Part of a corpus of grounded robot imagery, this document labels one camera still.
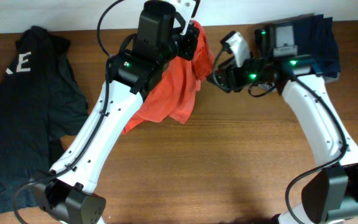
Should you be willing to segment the red soccer t-shirt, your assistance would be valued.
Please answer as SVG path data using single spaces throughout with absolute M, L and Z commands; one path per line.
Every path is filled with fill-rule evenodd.
M 188 121 L 195 106 L 196 93 L 201 89 L 201 82 L 212 72 L 214 61 L 203 26 L 197 21 L 194 25 L 200 30 L 200 35 L 193 59 L 188 61 L 177 57 L 170 62 L 161 81 L 126 124 L 122 134 L 145 121 L 160 123 L 167 117 L 181 124 Z

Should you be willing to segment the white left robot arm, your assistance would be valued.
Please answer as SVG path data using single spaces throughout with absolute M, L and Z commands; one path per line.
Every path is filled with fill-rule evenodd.
M 39 208 L 62 223 L 102 223 L 105 198 L 95 194 L 104 163 L 129 120 L 175 58 L 191 60 L 198 1 L 147 1 L 137 32 L 106 61 L 98 102 L 75 140 L 31 187 Z

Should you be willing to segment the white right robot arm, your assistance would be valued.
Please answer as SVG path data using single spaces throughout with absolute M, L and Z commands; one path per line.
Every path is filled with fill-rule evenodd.
M 276 91 L 294 112 L 316 167 L 307 175 L 301 202 L 272 223 L 343 223 L 358 217 L 358 145 L 337 114 L 326 83 L 339 78 L 339 50 L 333 22 L 321 15 L 268 24 L 254 32 L 255 57 L 236 31 L 221 40 L 231 58 L 214 62 L 209 82 L 223 91 L 255 86 Z

